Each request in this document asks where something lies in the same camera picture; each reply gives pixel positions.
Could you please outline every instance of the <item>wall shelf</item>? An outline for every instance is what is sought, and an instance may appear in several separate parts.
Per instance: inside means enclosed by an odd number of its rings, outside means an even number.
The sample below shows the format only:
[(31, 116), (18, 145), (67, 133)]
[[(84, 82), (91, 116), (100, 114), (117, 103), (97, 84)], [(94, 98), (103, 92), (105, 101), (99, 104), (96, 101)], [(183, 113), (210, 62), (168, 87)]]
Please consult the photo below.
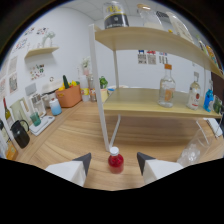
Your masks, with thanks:
[(25, 56), (25, 58), (32, 57), (39, 54), (48, 54), (56, 51), (59, 47), (47, 47), (47, 48), (37, 48), (33, 50), (29, 50)]
[(200, 98), (197, 110), (191, 110), (186, 106), (188, 93), (175, 92), (172, 108), (160, 106), (157, 103), (158, 97), (158, 89), (119, 88), (106, 100), (103, 109), (106, 114), (125, 116), (221, 118), (220, 114), (203, 109), (204, 97)]
[(147, 27), (118, 27), (106, 30), (97, 28), (95, 39), (112, 51), (152, 49), (174, 54), (193, 61), (224, 79), (212, 59), (199, 47), (166, 31)]
[[(166, 31), (146, 27), (118, 27), (101, 30), (94, 24), (89, 26), (90, 53), (97, 99), (101, 99), (97, 59), (96, 41), (113, 51), (116, 90), (102, 103), (97, 100), (101, 128), (106, 151), (110, 151), (119, 128), (121, 115), (182, 117), (182, 118), (221, 118), (214, 111), (203, 109), (204, 97), (201, 97), (198, 109), (191, 110), (186, 106), (188, 93), (175, 92), (174, 106), (164, 108), (158, 105), (159, 90), (144, 88), (119, 88), (117, 51), (120, 50), (154, 50), (166, 52), (188, 59), (204, 69), (210, 70), (224, 79), (219, 68), (212, 59), (191, 42)], [(118, 121), (109, 142), (105, 114), (118, 115)]]

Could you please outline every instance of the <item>wooden shelf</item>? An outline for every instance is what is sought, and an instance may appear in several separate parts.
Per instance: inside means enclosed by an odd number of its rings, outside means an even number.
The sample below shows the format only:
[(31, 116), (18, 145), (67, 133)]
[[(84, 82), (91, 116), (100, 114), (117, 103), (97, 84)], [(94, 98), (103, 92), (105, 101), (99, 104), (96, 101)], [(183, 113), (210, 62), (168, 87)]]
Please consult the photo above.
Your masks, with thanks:
[(157, 101), (159, 90), (143, 88), (116, 89), (103, 104), (106, 114), (121, 114), (131, 116), (152, 117), (186, 117), (186, 118), (221, 118), (214, 111), (207, 112), (203, 109), (204, 98), (201, 97), (197, 110), (186, 106), (188, 93), (175, 92), (172, 108), (160, 106)]
[(95, 39), (113, 51), (154, 50), (174, 54), (212, 71), (224, 79), (219, 68), (199, 47), (166, 31), (147, 27), (118, 27), (100, 30)]
[(56, 51), (59, 47), (47, 47), (47, 48), (37, 48), (27, 52), (25, 58), (32, 57), (39, 54), (48, 54)]

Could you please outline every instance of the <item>red bottle cap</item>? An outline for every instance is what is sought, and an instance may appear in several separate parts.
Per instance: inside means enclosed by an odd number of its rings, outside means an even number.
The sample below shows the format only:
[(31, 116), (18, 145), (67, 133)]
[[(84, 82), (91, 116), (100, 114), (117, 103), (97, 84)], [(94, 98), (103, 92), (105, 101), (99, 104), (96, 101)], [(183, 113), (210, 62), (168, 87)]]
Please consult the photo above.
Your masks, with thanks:
[(110, 154), (112, 156), (117, 156), (119, 154), (119, 149), (117, 147), (111, 147), (110, 148)]

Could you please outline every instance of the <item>plastic bottle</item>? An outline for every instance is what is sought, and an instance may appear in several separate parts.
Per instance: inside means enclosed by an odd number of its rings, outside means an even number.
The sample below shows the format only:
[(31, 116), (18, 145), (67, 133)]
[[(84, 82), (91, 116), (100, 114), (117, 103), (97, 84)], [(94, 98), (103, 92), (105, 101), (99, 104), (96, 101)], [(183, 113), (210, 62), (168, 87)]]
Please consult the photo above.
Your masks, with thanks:
[(88, 83), (89, 83), (90, 101), (91, 102), (96, 102), (96, 90), (95, 90), (95, 86), (94, 86), (93, 75), (89, 75)]
[(83, 102), (89, 101), (88, 80), (85, 75), (79, 74), (79, 68), (78, 68), (78, 76), (79, 76), (79, 81), (80, 81), (80, 91), (81, 91), (81, 95), (82, 95), (82, 101)]
[(211, 59), (214, 61), (214, 63), (216, 64), (216, 66), (219, 68), (219, 65), (218, 65), (217, 59), (216, 59), (216, 57), (215, 57), (215, 53), (214, 53), (214, 51), (213, 51), (212, 48), (209, 47), (208, 45), (206, 45), (206, 48), (207, 48), (207, 50), (208, 50), (209, 56), (210, 56)]
[(105, 29), (129, 26), (124, 7), (119, 2), (111, 1), (104, 3), (103, 15)]
[(156, 12), (152, 10), (149, 5), (138, 4), (137, 7), (138, 12), (143, 19), (144, 27), (164, 30), (159, 17), (156, 15)]
[(210, 89), (205, 94), (205, 101), (204, 101), (203, 108), (206, 111), (211, 112), (211, 110), (213, 108), (213, 99), (214, 99), (213, 98), (213, 91), (212, 91), (212, 87), (213, 87), (212, 80), (209, 80), (209, 83), (210, 83)]
[(163, 107), (173, 106), (173, 93), (175, 92), (176, 83), (171, 76), (172, 65), (165, 64), (165, 77), (160, 80), (158, 104)]
[(194, 82), (190, 86), (189, 90), (189, 97), (188, 97), (188, 103), (187, 107), (189, 107), (192, 110), (198, 109), (200, 94), (201, 94), (201, 87), (198, 84), (199, 74), (197, 72), (194, 72)]
[(124, 158), (119, 154), (117, 147), (110, 148), (110, 156), (108, 158), (108, 164), (111, 173), (119, 174), (124, 169)]
[(198, 43), (199, 43), (199, 46), (200, 46), (201, 50), (204, 51), (204, 53), (209, 56), (209, 53), (207, 51), (207, 48), (206, 48), (205, 44), (201, 41), (201, 39), (198, 35), (196, 35), (196, 37), (198, 39)]

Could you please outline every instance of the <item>box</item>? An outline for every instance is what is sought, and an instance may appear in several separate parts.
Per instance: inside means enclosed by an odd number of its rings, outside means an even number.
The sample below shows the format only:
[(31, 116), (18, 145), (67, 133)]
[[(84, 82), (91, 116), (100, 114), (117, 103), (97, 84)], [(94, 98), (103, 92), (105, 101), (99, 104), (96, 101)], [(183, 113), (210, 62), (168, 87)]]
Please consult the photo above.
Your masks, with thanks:
[(82, 100), (80, 85), (61, 91), (56, 90), (55, 94), (61, 107), (73, 107)]

